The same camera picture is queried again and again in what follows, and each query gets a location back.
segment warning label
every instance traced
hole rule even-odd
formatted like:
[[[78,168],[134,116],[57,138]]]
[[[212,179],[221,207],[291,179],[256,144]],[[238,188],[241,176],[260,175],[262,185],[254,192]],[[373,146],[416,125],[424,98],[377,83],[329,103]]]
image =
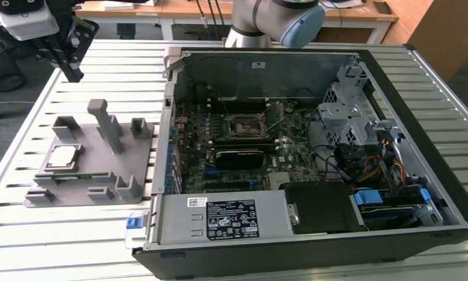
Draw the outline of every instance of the warning label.
[[[205,211],[209,240],[260,237],[254,200],[208,202]]]

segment blue latch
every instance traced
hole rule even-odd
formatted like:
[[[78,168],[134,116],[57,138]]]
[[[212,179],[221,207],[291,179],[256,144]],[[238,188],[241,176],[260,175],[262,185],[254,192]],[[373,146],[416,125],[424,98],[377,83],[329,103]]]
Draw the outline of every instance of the blue latch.
[[[137,229],[142,228],[144,226],[144,220],[141,217],[129,217],[126,219],[126,229]]]
[[[360,190],[353,194],[353,199],[357,205],[383,203],[381,195],[377,190]]]
[[[428,201],[429,199],[432,199],[427,189],[420,189],[420,194],[423,196],[424,201]]]

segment wooden desk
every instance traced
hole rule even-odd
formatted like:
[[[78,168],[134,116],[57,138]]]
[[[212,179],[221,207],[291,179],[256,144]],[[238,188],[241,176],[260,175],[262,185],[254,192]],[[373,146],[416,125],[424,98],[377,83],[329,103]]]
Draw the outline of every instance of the wooden desk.
[[[206,1],[200,0],[200,4],[208,18],[208,23],[213,24]],[[212,6],[218,23],[218,11],[214,4]],[[232,4],[226,0],[220,0],[220,8],[225,24],[229,25],[232,23]],[[76,14],[81,18],[102,23],[158,23],[161,24],[164,40],[173,40],[173,24],[201,24],[196,2],[186,0],[161,0],[158,6],[136,5],[136,9],[117,11],[105,11],[101,1],[86,2],[82,4],[82,9],[76,11]],[[368,0],[363,6],[343,9],[341,17],[337,10],[328,11],[323,26],[325,28],[372,29],[368,43],[380,44],[388,28],[396,20],[396,15],[380,14],[372,0]]]

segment slotted metal table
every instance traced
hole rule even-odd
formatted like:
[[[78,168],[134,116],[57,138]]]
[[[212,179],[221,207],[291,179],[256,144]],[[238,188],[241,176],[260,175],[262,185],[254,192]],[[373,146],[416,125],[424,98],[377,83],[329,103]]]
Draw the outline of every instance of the slotted metal table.
[[[56,116],[73,115],[94,123],[85,113],[92,98],[109,101],[108,112],[120,122],[144,117],[158,121],[165,80],[166,46],[218,47],[216,42],[96,40],[82,63],[85,78],[68,83],[52,74],[30,114],[0,164],[0,280],[156,280],[125,249],[125,219],[144,210],[137,205],[25,208],[21,204],[53,138]],[[445,161],[468,191],[468,110],[416,52],[403,46],[315,44],[316,49],[365,47],[396,86]],[[388,116],[385,104],[380,107]],[[154,152],[149,155],[152,178]],[[149,198],[150,183],[145,185]],[[440,246],[403,262],[365,264],[230,276],[214,280],[468,280],[468,241]]]

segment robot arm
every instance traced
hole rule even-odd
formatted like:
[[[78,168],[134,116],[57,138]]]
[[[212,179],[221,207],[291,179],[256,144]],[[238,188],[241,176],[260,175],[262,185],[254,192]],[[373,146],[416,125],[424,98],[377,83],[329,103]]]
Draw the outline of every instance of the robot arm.
[[[62,70],[69,82],[80,82],[81,59],[98,25],[74,15],[85,0],[0,0],[0,38],[20,46]],[[122,0],[144,3],[146,0]]]
[[[98,25],[76,17],[78,4],[96,0],[0,0],[0,37],[60,68],[69,82],[80,82],[81,59]],[[120,0],[145,3],[148,0]],[[234,0],[226,47],[304,47],[317,34],[324,10],[316,0]]]
[[[269,47],[270,39],[284,47],[301,48],[324,23],[317,0],[233,1],[232,28],[226,47]]]

